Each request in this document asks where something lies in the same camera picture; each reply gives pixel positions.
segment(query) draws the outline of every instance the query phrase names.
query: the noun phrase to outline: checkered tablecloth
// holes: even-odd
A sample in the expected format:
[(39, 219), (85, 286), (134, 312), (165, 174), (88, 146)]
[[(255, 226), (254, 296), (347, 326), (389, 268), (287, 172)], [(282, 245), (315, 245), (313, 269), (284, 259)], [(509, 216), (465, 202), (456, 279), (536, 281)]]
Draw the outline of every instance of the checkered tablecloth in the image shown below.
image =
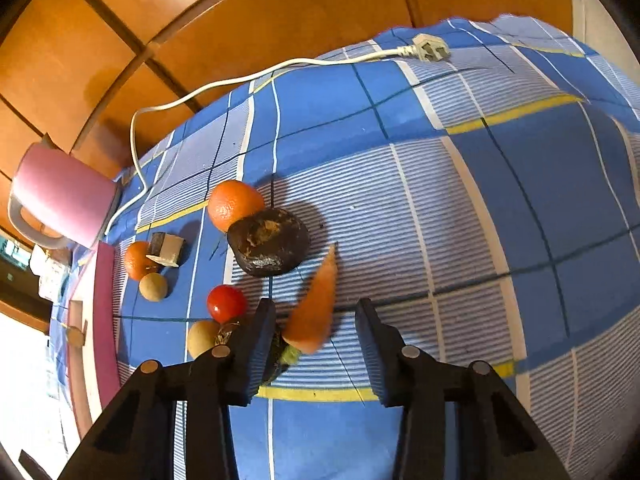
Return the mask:
[[(188, 359), (206, 297), (234, 283), (286, 319), (329, 242), (340, 275), (324, 348), (232, 408), (240, 478), (390, 478), (401, 413), (376, 402), (353, 322), (383, 322), (441, 361), (491, 362), (575, 479), (615, 466), (640, 421), (640, 89), (588, 46), (533, 18), (394, 28), (344, 59), (442, 37), (441, 62), (289, 68), (233, 90), (142, 160), (152, 189), (109, 242), (166, 231), (188, 257), (150, 303), (116, 257), (122, 380)], [(122, 201), (140, 190), (128, 171)], [(312, 236), (298, 271), (245, 275), (206, 214), (220, 181), (257, 187)], [(184, 477), (186, 406), (175, 477)], [(454, 440), (454, 428), (447, 438)], [(447, 477), (455, 478), (454, 462)]]

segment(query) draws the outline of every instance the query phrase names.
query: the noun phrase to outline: gray handle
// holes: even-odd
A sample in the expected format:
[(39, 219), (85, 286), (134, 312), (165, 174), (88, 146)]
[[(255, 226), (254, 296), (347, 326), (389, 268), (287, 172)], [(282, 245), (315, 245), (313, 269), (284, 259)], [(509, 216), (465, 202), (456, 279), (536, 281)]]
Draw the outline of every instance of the gray handle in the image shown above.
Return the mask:
[(16, 230), (24, 237), (31, 240), (33, 243), (38, 244), (40, 247), (45, 249), (63, 249), (71, 240), (60, 236), (58, 238), (54, 238), (53, 236), (47, 236), (46, 234), (37, 231), (35, 228), (31, 227), (27, 224), (26, 220), (22, 218), (22, 209), (23, 206), (20, 201), (9, 193), (9, 203), (7, 206), (7, 214), (9, 216), (9, 221)]

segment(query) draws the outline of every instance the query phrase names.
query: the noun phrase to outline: red cherry tomato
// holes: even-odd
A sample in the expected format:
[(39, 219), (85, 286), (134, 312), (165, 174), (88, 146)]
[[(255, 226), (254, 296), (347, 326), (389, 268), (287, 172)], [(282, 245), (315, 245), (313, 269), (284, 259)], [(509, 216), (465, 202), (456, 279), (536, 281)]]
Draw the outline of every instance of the red cherry tomato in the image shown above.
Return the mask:
[(239, 288), (219, 285), (207, 296), (207, 310), (222, 325), (246, 312), (246, 298)]

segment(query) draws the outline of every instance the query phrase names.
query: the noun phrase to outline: pink kettle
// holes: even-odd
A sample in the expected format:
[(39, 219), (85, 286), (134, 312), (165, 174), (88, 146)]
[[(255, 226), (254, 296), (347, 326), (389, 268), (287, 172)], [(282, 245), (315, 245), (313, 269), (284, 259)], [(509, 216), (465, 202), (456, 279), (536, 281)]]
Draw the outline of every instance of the pink kettle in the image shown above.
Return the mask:
[[(92, 248), (120, 199), (120, 187), (60, 150), (49, 138), (32, 144), (15, 172), (8, 216), (26, 238), (47, 249), (70, 241)], [(62, 236), (47, 236), (22, 217), (25, 208)]]

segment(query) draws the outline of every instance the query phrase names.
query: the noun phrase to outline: orange fruit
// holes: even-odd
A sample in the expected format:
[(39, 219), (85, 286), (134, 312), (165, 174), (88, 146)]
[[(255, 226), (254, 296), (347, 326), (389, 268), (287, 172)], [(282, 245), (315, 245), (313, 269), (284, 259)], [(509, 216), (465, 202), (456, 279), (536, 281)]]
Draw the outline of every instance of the orange fruit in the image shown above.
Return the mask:
[(146, 275), (158, 272), (158, 264), (146, 257), (148, 242), (133, 242), (124, 253), (124, 268), (132, 280), (139, 282)]
[(207, 213), (213, 225), (226, 233), (231, 224), (264, 207), (264, 199), (257, 189), (239, 180), (225, 180), (211, 192)]

